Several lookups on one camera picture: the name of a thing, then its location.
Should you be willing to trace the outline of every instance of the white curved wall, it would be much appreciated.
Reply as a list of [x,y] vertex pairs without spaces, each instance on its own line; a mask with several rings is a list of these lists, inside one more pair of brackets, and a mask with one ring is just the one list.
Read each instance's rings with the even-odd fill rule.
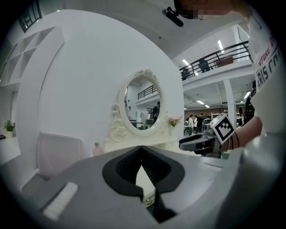
[[[25,34],[61,25],[65,44],[46,75],[39,102],[40,131],[83,141],[88,157],[94,142],[104,141],[111,106],[120,85],[134,72],[151,69],[165,95],[169,116],[183,116],[180,73],[154,43],[112,18],[85,11],[62,10],[45,16]],[[177,128],[182,137],[182,125]]]

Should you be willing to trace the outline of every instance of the black railing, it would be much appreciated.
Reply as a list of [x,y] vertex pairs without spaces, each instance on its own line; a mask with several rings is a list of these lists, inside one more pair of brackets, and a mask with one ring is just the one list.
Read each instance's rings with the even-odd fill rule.
[[197,76],[200,72],[204,73],[214,68],[234,63],[235,60],[249,56],[248,41],[229,46],[222,50],[204,56],[188,66],[180,69],[182,80]]
[[18,18],[21,28],[24,33],[31,27],[37,20],[42,18],[39,1],[35,0]]
[[138,99],[145,97],[146,95],[152,94],[157,91],[157,88],[154,85],[146,88],[144,91],[138,93]]

